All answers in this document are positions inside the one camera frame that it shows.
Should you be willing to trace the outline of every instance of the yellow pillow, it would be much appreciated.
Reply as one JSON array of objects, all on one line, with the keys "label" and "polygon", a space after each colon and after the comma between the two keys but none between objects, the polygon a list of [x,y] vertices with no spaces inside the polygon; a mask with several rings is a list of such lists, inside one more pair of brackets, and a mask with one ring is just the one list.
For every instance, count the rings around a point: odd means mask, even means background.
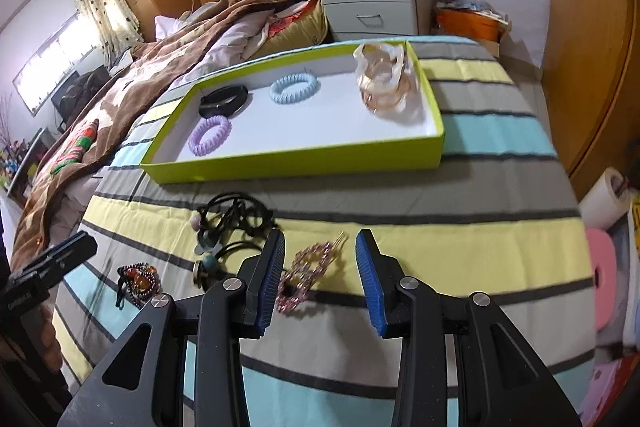
[{"label": "yellow pillow", "polygon": [[322,8],[322,1],[319,0],[310,12],[301,15],[281,32],[268,38],[247,60],[321,44],[327,30],[324,8]]}]

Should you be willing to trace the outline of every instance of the white paper roll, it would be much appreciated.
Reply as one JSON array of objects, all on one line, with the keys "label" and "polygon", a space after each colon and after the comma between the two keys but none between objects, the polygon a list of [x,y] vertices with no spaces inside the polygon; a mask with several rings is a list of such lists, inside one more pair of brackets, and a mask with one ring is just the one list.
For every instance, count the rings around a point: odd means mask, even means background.
[{"label": "white paper roll", "polygon": [[632,195],[628,188],[620,197],[612,188],[622,185],[624,176],[611,167],[607,167],[595,185],[587,193],[578,206],[585,227],[588,229],[607,230],[628,211]]}]

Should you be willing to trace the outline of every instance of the purple coil hair tie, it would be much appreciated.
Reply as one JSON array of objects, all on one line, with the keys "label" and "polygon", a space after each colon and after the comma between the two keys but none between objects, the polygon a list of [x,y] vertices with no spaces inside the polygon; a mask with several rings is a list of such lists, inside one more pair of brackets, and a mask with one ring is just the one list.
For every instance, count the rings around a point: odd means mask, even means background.
[{"label": "purple coil hair tie", "polygon": [[[209,129],[218,126],[215,134],[203,143],[200,143],[202,137]],[[231,122],[226,116],[212,116],[206,120],[203,118],[191,133],[188,140],[189,150],[196,156],[204,156],[220,147],[228,138],[231,132]]]}]

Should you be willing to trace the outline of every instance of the patterned curtain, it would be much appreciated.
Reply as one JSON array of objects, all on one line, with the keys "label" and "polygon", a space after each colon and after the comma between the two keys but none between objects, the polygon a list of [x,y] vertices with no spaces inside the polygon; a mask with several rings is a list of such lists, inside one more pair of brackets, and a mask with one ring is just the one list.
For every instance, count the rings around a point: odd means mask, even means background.
[{"label": "patterned curtain", "polygon": [[125,0],[74,0],[98,31],[104,65],[112,67],[126,49],[142,42],[140,22]]}]

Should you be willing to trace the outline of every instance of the yellow stripe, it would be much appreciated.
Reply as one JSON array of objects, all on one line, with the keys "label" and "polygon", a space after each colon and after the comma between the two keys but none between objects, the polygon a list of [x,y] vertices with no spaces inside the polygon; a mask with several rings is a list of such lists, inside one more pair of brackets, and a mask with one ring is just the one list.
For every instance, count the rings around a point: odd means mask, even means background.
[{"label": "yellow stripe", "polygon": [[495,61],[449,60],[448,58],[425,58],[420,66],[429,80],[480,80],[482,82],[504,82],[513,84],[503,67]]},{"label": "yellow stripe", "polygon": [[65,325],[63,324],[58,310],[53,311],[53,327],[56,328],[56,338],[62,348],[62,355],[65,357],[66,363],[69,368],[74,372],[80,383],[86,380],[86,377],[91,373],[92,367],[88,360],[76,346],[76,343],[71,338]]},{"label": "yellow stripe", "polygon": [[[84,219],[139,243],[195,261],[196,235],[180,208],[93,197]],[[357,223],[278,219],[286,236],[286,261],[299,250],[324,243],[344,230],[349,240],[317,289],[362,295],[354,257]],[[509,293],[591,276],[584,226],[578,218],[481,223],[474,225],[376,225],[368,227],[380,251],[400,261],[414,275],[448,295],[474,291]],[[240,239],[236,232],[233,239]],[[235,253],[226,269],[236,272],[252,251]]]},{"label": "yellow stripe", "polygon": [[174,111],[174,109],[178,107],[179,103],[180,99],[174,100],[173,102],[163,103],[162,105],[158,105],[157,107],[152,107],[145,113],[145,116],[142,117],[140,123],[159,120],[160,118],[169,116]]}]

